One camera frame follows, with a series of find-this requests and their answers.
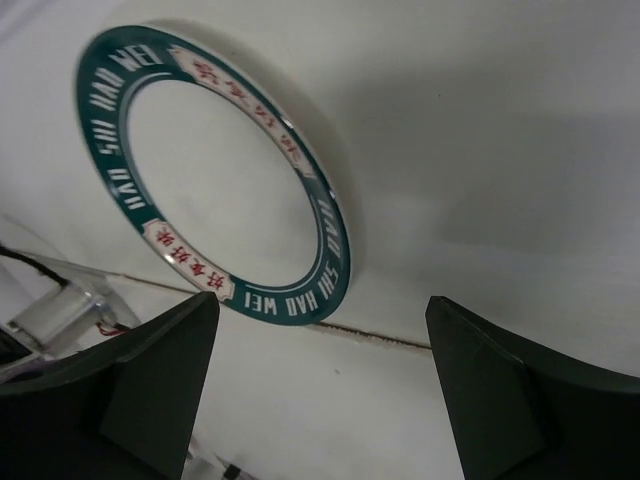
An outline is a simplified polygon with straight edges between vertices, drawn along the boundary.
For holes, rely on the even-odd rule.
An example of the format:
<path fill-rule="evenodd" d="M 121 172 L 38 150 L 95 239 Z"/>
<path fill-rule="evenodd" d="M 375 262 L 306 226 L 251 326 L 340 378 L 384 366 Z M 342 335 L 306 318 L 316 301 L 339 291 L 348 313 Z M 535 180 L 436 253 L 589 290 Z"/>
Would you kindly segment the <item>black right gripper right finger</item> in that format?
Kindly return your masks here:
<path fill-rule="evenodd" d="M 431 351 L 467 479 L 636 479 L 639 380 L 433 296 Z"/>

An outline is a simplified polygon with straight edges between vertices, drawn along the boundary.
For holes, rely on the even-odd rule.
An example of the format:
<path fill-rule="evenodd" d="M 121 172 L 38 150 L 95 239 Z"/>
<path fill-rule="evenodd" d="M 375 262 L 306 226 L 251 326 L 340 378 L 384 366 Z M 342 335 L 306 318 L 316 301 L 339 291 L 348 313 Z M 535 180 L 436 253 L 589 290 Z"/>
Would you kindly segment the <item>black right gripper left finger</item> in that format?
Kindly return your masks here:
<path fill-rule="evenodd" d="M 2 384 L 2 478 L 180 478 L 219 316 L 201 292 Z"/>

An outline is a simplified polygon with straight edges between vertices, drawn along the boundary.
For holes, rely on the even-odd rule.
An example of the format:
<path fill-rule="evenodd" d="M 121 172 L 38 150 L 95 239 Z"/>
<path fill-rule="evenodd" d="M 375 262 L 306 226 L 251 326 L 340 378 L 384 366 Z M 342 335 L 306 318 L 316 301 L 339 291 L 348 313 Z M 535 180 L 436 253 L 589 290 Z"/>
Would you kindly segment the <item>white plate wide green band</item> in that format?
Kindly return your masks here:
<path fill-rule="evenodd" d="M 128 118 L 146 87 L 177 81 L 202 87 L 236 107 L 272 140 L 309 200 L 316 229 L 310 270 L 284 286 L 249 282 L 227 272 L 178 232 L 155 204 L 135 165 Z M 318 324 L 348 291 L 352 251 L 346 218 L 328 170 L 275 98 L 227 56 L 147 25 L 124 25 L 95 36 L 80 56 L 75 80 L 78 123 L 105 188 L 151 249 L 223 306 L 274 325 Z"/>

